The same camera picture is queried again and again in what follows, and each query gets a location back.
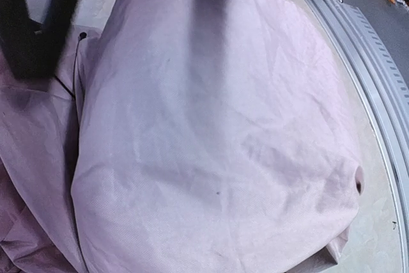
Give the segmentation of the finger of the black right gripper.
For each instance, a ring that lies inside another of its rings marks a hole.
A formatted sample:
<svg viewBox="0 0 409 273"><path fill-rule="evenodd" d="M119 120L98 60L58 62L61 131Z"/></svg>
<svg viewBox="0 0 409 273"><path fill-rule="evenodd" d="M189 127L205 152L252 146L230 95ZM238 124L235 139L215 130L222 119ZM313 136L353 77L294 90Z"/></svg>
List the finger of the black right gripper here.
<svg viewBox="0 0 409 273"><path fill-rule="evenodd" d="M48 79L58 67L78 0L50 0L42 23L26 0L1 0L1 50L16 79Z"/></svg>

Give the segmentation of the pink and black folding umbrella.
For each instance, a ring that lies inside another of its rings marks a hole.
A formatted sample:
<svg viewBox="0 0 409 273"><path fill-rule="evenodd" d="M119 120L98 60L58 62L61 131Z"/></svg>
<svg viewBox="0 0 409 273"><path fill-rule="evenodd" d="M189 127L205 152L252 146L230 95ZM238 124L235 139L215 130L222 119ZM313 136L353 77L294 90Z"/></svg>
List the pink and black folding umbrella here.
<svg viewBox="0 0 409 273"><path fill-rule="evenodd" d="M289 0L116 0L48 79L1 50L2 272L321 272L362 184L333 53Z"/></svg>

